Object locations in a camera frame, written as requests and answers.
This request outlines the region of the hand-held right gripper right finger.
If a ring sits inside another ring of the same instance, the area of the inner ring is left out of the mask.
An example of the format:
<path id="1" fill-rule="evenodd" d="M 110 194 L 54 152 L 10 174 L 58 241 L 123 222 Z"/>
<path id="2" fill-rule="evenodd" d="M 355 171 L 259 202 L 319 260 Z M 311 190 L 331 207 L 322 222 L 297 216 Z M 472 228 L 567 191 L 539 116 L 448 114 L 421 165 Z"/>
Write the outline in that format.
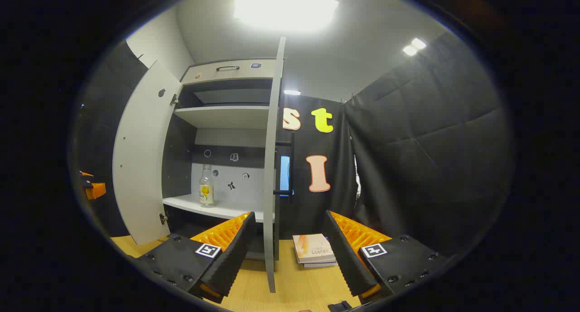
<path id="1" fill-rule="evenodd" d="M 409 235 L 387 236 L 327 210 L 323 234 L 361 303 L 406 293 L 440 275 L 449 258 Z"/>

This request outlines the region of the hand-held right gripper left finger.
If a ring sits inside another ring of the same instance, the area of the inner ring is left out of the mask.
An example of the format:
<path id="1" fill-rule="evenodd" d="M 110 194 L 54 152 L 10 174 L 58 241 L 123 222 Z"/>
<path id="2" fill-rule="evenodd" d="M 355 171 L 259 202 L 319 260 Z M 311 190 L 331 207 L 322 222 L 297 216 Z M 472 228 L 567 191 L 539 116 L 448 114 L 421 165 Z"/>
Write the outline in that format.
<path id="1" fill-rule="evenodd" d="M 193 296 L 222 303 L 255 233 L 255 213 L 249 211 L 195 236 L 170 234 L 137 258 L 136 265 Z"/>

